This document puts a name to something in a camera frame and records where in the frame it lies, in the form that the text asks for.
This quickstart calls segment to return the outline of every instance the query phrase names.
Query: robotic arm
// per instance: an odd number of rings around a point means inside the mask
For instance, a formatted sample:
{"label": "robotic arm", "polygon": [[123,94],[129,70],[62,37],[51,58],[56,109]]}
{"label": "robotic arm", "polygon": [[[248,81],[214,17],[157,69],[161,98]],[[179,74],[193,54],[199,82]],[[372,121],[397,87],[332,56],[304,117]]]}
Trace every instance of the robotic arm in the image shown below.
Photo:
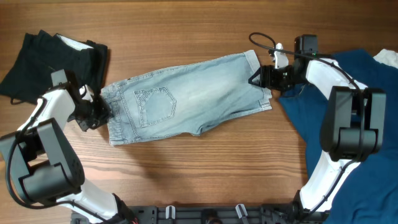
{"label": "robotic arm", "polygon": [[[291,203],[211,209],[219,211],[218,218],[225,223],[321,223],[349,173],[380,149],[386,96],[382,90],[352,80],[337,61],[319,55],[314,35],[295,39],[293,65],[289,65],[285,55],[289,52],[283,50],[282,44],[268,49],[275,65],[262,66],[249,79],[250,84],[283,92],[299,83],[311,83],[328,99],[320,133],[320,160]],[[93,95],[87,86],[78,88],[74,74],[57,71],[52,80],[53,88],[38,99],[28,121],[16,132],[0,138],[0,151],[7,164],[7,186],[18,204],[34,209],[68,207],[77,212],[72,214],[73,223],[204,224],[201,214],[209,208],[127,207],[115,194],[104,192],[85,179],[81,162],[62,129],[73,119],[82,131],[96,129],[107,122],[111,112],[102,97]],[[44,153],[46,161],[28,164]]]}

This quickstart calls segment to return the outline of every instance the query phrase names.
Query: back pocket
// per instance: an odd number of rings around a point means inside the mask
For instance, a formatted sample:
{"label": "back pocket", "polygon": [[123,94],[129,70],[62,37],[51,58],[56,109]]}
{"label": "back pocket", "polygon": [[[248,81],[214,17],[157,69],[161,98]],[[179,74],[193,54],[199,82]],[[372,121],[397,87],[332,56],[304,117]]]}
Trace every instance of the back pocket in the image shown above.
{"label": "back pocket", "polygon": [[174,117],[177,101],[166,87],[135,91],[134,94],[142,128]]}

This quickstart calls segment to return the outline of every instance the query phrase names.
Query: white cloth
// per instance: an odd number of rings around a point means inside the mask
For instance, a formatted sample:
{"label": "white cloth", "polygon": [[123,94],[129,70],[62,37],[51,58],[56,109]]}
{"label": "white cloth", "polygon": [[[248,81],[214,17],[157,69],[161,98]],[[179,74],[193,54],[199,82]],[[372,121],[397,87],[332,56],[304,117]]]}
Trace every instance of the white cloth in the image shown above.
{"label": "white cloth", "polygon": [[373,57],[377,62],[398,68],[398,53],[393,50],[382,49]]}

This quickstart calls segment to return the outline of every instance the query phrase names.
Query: folded jeans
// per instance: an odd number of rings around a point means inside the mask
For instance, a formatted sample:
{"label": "folded jeans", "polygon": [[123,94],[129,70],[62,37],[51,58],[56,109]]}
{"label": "folded jeans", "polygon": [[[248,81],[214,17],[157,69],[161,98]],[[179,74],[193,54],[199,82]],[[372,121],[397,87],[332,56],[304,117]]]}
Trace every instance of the folded jeans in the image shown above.
{"label": "folded jeans", "polygon": [[260,67],[253,50],[164,68],[106,86],[111,145],[181,133],[198,136],[223,121],[271,109],[271,91],[248,83]]}

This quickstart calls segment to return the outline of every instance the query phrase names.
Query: wooden surface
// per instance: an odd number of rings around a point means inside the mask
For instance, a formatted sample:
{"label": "wooden surface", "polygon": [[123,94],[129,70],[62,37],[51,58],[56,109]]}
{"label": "wooden surface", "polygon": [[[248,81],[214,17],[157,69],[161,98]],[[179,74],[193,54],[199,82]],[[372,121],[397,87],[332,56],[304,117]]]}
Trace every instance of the wooden surface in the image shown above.
{"label": "wooden surface", "polygon": [[[26,32],[40,29],[111,49],[106,85],[173,65],[201,62],[254,49],[264,32],[285,49],[294,38],[318,34],[324,53],[365,48],[398,50],[396,1],[119,2],[0,4],[0,80],[12,67]],[[86,177],[128,205],[259,205],[289,202],[307,181],[305,143],[277,100],[273,110],[234,119],[200,137],[112,147],[106,126],[83,133],[75,122],[65,134]],[[0,135],[15,131],[31,114],[0,96]],[[0,162],[1,223],[68,223],[66,208],[42,211],[17,206]]]}

